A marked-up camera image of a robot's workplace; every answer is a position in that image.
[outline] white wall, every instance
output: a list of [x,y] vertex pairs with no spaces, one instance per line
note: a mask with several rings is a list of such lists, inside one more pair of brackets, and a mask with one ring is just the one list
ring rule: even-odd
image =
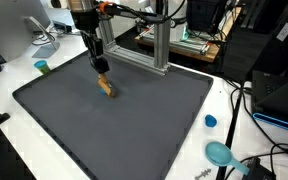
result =
[[[71,16],[71,12],[66,9],[55,9],[55,8],[49,8],[51,7],[51,1],[50,0],[40,0],[46,10],[46,13],[48,15],[48,17],[51,20],[55,20],[55,21],[59,21],[62,23],[65,23],[67,25],[70,26],[74,26],[74,22]],[[64,5],[64,7],[66,7],[66,0],[60,0],[61,4]]]
[[[64,22],[68,25],[74,25],[70,11],[67,9],[49,9],[50,0],[40,0],[46,8],[46,13],[51,20]],[[150,0],[111,0],[129,6],[135,10],[149,6]],[[61,4],[66,6],[66,0],[61,0]],[[112,20],[114,36],[118,37],[124,32],[135,26],[135,19],[115,16]]]
[[[149,0],[115,0],[116,3],[120,1],[120,4],[129,6],[135,10],[140,10],[141,8],[145,8],[149,6]],[[124,32],[132,29],[135,26],[135,19],[124,18],[115,16],[114,19],[111,20],[114,36],[118,37]]]

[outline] paper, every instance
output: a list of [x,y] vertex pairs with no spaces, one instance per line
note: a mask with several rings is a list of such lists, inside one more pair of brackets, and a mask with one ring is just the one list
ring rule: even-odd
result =
[[281,30],[281,32],[277,35],[277,39],[280,41],[284,41],[285,38],[288,36],[288,23],[286,23],[283,27],[283,29]]

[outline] black cable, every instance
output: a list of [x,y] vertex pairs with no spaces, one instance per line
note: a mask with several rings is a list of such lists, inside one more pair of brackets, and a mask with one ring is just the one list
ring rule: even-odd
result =
[[244,88],[243,92],[248,95],[252,95],[252,88]]
[[40,40],[40,41],[47,41],[48,39],[47,39],[47,38],[45,38],[45,39],[38,39],[38,40]]
[[225,57],[225,54],[226,54],[226,52],[227,52],[227,42],[224,42],[223,44],[223,49],[222,49],[222,61],[224,61],[224,57]]
[[227,35],[224,33],[224,31],[223,31],[223,30],[219,30],[219,32],[220,32],[222,35],[224,35],[224,41],[226,41]]
[[172,17],[174,17],[174,16],[182,9],[182,7],[183,7],[184,4],[185,4],[185,1],[186,1],[186,0],[183,0],[182,3],[181,3],[181,5],[179,6],[179,8],[177,8],[177,10],[176,10],[173,14],[171,14],[169,17],[167,17],[165,21],[168,21],[168,20],[170,20]]
[[232,81],[230,81],[230,80],[228,80],[228,79],[223,79],[225,82],[227,82],[229,85],[231,85],[232,87],[234,87],[234,88],[240,88],[240,87],[238,87],[236,84],[234,84],[234,82],[232,82]]
[[164,0],[164,4],[165,4],[165,13],[164,13],[164,16],[168,16],[168,0]]
[[[47,35],[49,35],[51,37],[51,39],[53,41],[55,41],[55,37],[53,35],[51,35],[49,32],[46,32]],[[51,41],[47,41],[47,42],[44,42],[44,43],[40,43],[40,44],[36,44],[36,43],[32,43],[34,46],[42,46],[42,45],[45,45],[45,44],[48,44],[50,43]]]
[[230,100],[231,100],[231,106],[232,106],[232,109],[234,110],[234,103],[233,103],[233,95],[234,95],[234,93],[237,91],[237,90],[239,90],[240,88],[236,88],[236,89],[234,89],[234,91],[231,93],[231,95],[230,95]]
[[276,144],[267,134],[266,132],[263,130],[263,128],[256,122],[256,120],[253,118],[252,114],[250,113],[250,111],[247,109],[246,106],[246,98],[245,98],[245,94],[243,93],[242,95],[243,97],[243,101],[244,101],[244,109],[247,112],[247,114],[252,118],[253,122],[255,123],[255,125],[257,126],[257,128],[263,133],[263,135],[272,143],[272,144]]
[[200,38],[201,40],[203,40],[203,41],[208,41],[208,42],[210,42],[210,43],[212,43],[212,44],[215,44],[218,48],[220,48],[219,47],[219,45],[217,44],[217,43],[220,43],[220,44],[222,44],[223,43],[223,41],[221,41],[221,40],[219,40],[216,36],[211,36],[211,38],[213,38],[213,40],[212,39],[206,39],[206,38],[204,38],[204,37],[201,37],[200,35],[201,35],[201,31],[199,32],[199,34],[197,35],[194,31],[192,31],[192,30],[187,30],[187,32],[189,33],[189,35],[191,36],[191,37],[197,37],[197,38]]
[[236,18],[236,7],[234,7],[234,10],[232,10],[232,20],[233,20],[233,26],[235,24],[235,18]]
[[43,39],[44,37],[45,37],[45,35],[43,34],[42,37],[37,38],[37,40],[46,41],[47,38],[46,38],[46,39]]
[[186,1],[186,0],[183,0],[183,1],[182,1],[181,5],[177,8],[176,11],[174,11],[173,14],[171,14],[170,16],[164,16],[163,19],[161,19],[161,20],[156,20],[156,21],[153,21],[152,19],[148,19],[148,18],[147,18],[146,16],[144,16],[143,14],[141,14],[141,13],[139,13],[139,12],[136,12],[134,9],[132,9],[132,8],[130,8],[130,7],[128,7],[128,6],[124,6],[124,5],[121,5],[121,4],[114,4],[114,5],[117,6],[117,7],[120,7],[120,8],[122,8],[122,9],[128,11],[128,12],[130,12],[131,14],[133,14],[133,15],[135,15],[135,16],[143,19],[143,20],[145,20],[146,22],[161,24],[161,23],[164,23],[164,22],[172,19],[172,17],[174,17],[174,16],[182,9],[182,7],[183,7],[184,4],[185,4],[185,1]]
[[[285,144],[285,143],[279,143],[279,145],[288,146],[288,144]],[[247,161],[247,160],[250,160],[250,159],[252,159],[252,158],[255,158],[255,157],[272,156],[272,155],[276,155],[276,154],[286,154],[286,152],[285,152],[285,151],[281,151],[281,152],[275,152],[275,153],[273,153],[273,152],[271,151],[270,153],[260,154],[260,155],[256,155],[256,156],[247,157],[247,158],[241,160],[240,162],[243,163],[243,162],[245,162],[245,161]],[[224,180],[227,180],[227,179],[230,177],[230,175],[232,174],[232,172],[233,172],[234,170],[235,170],[235,168],[233,167],[233,168],[227,173],[227,175],[226,175],[226,177],[225,177]]]
[[[235,132],[235,128],[236,128],[238,113],[239,113],[239,110],[240,110],[240,104],[241,104],[241,100],[242,100],[242,94],[243,94],[242,89],[243,89],[244,83],[240,83],[240,84],[241,84],[241,87],[238,88],[239,95],[238,95],[238,98],[237,98],[237,101],[236,101],[235,108],[233,108],[232,121],[231,121],[230,128],[228,130],[228,135],[227,135],[227,139],[226,139],[226,142],[225,142],[225,145],[229,149],[232,147],[232,142],[233,142],[234,132]],[[223,177],[225,177],[226,168],[227,167],[220,167],[219,168],[219,170],[217,172],[216,180],[223,179]]]
[[226,13],[224,13],[224,22],[223,22],[223,25],[222,25],[222,28],[221,29],[219,29],[219,31],[220,31],[220,35],[221,35],[221,39],[223,40],[223,37],[222,37],[222,33],[225,35],[225,33],[223,32],[223,29],[224,29],[224,26],[225,26],[225,24],[226,24],[226,21],[227,21],[227,16],[226,16]]
[[218,49],[220,49],[220,45],[225,44],[226,42],[224,42],[223,40],[219,39],[217,36],[213,35],[212,36],[213,39],[216,39],[215,41],[209,41],[210,43],[215,43],[215,45],[218,47]]
[[239,83],[236,79],[234,79],[234,78],[232,78],[232,77],[230,77],[230,76],[227,76],[227,75],[225,75],[225,74],[222,74],[221,77],[222,77],[223,79],[228,79],[228,80],[230,80],[230,81],[232,81],[232,82],[234,82],[234,83],[238,83],[239,85],[241,85],[241,83]]
[[234,16],[235,16],[235,18],[237,20],[238,16],[237,16],[237,12],[236,12],[236,7],[234,8]]
[[275,175],[275,171],[274,171],[274,166],[273,166],[273,150],[274,148],[277,146],[277,144],[275,144],[272,148],[271,148],[271,153],[270,153],[270,161],[271,161],[271,170],[273,175]]
[[[250,160],[250,159],[252,159],[252,158],[269,156],[270,154],[271,154],[271,153],[261,154],[261,155],[257,155],[257,156],[251,156],[251,157],[248,157],[248,158],[245,158],[245,159],[241,160],[240,162],[243,163],[243,162],[245,162],[245,161],[247,161],[247,160]],[[285,152],[282,151],[282,152],[276,152],[276,153],[273,153],[273,154],[285,154]],[[230,177],[230,175],[232,174],[232,172],[233,172],[234,170],[235,170],[235,168],[233,167],[233,168],[227,173],[227,175],[226,175],[226,177],[225,177],[224,180],[227,180],[227,179]]]

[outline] small metal part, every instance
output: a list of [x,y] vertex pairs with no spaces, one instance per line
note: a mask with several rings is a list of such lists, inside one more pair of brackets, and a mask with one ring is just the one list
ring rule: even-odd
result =
[[199,180],[201,177],[206,177],[210,174],[212,170],[211,169],[207,169],[205,171],[202,171],[200,175],[195,176],[194,180]]

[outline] black equipment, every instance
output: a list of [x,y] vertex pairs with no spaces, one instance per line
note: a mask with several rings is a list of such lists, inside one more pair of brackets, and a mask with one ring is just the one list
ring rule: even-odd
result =
[[227,0],[188,0],[188,29],[216,34],[226,11]]
[[242,180],[258,180],[258,179],[265,179],[265,180],[275,180],[275,175],[263,167],[261,165],[261,160],[258,157],[254,157],[251,159],[247,167],[250,169],[248,175],[244,175]]
[[254,32],[270,33],[287,3],[288,0],[266,0],[263,9],[255,21]]
[[253,71],[252,89],[253,113],[263,114],[260,118],[264,121],[288,129],[288,79]]

